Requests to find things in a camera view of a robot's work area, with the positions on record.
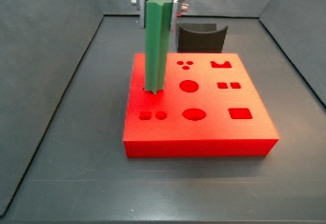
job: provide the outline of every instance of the red shape sorter board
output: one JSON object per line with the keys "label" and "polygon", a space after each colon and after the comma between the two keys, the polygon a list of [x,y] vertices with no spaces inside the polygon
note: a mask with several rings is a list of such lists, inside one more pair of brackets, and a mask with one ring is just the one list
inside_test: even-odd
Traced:
{"label": "red shape sorter board", "polygon": [[144,92],[136,53],[122,143],[128,157],[267,155],[279,140],[235,53],[168,53],[164,90]]}

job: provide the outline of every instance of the gray floor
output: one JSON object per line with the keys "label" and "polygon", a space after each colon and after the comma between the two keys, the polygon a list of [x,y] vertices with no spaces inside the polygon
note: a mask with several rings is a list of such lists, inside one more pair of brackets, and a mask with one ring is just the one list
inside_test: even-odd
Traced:
{"label": "gray floor", "polygon": [[[326,220],[326,114],[257,20],[228,25],[280,138],[263,157],[126,159],[136,17],[106,17],[2,220]],[[175,51],[171,37],[171,51]]]}

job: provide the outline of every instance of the circular hole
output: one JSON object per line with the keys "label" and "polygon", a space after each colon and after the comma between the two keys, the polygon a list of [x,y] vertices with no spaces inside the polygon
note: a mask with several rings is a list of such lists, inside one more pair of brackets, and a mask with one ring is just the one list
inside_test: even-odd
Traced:
{"label": "circular hole", "polygon": [[167,118],[167,113],[165,112],[157,112],[154,114],[156,119],[164,120]]}
{"label": "circular hole", "polygon": [[199,84],[195,81],[184,80],[179,83],[179,88],[184,92],[195,92],[199,89]]}
{"label": "circular hole", "polygon": [[199,121],[205,118],[205,112],[200,109],[191,108],[181,113],[183,117],[191,121]]}

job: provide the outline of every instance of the square hole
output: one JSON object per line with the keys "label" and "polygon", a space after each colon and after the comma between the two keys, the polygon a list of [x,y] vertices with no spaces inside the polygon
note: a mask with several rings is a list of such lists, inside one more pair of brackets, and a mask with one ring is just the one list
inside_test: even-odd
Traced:
{"label": "square hole", "polygon": [[228,88],[228,84],[227,83],[217,83],[217,88],[224,90]]}
{"label": "square hole", "polygon": [[240,89],[239,83],[231,83],[231,88],[235,90]]}
{"label": "square hole", "polygon": [[252,119],[248,108],[229,108],[231,119]]}

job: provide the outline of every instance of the shape hole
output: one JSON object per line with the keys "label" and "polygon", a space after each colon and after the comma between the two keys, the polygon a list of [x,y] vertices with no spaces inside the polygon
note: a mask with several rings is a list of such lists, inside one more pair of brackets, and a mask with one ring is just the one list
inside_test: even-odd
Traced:
{"label": "shape hole", "polygon": [[179,83],[179,88],[184,92],[195,92],[199,89],[199,84],[192,80],[184,80]]}
{"label": "shape hole", "polygon": [[191,108],[181,113],[183,117],[191,121],[199,121],[205,118],[205,112],[200,109]]}
{"label": "shape hole", "polygon": [[231,83],[231,88],[239,90],[240,89],[239,83]]}
{"label": "shape hole", "polygon": [[227,83],[217,83],[217,88],[224,90],[228,88],[228,84]]}
{"label": "shape hole", "polygon": [[164,120],[167,118],[167,113],[165,112],[156,112],[154,117],[158,120]]}
{"label": "shape hole", "polygon": [[252,119],[248,108],[229,108],[231,119]]}
{"label": "shape hole", "polygon": [[140,120],[149,120],[150,119],[150,112],[140,112],[138,113]]}
{"label": "shape hole", "polygon": [[229,61],[224,61],[223,64],[217,64],[213,60],[209,61],[209,66],[211,68],[231,68],[231,63]]}

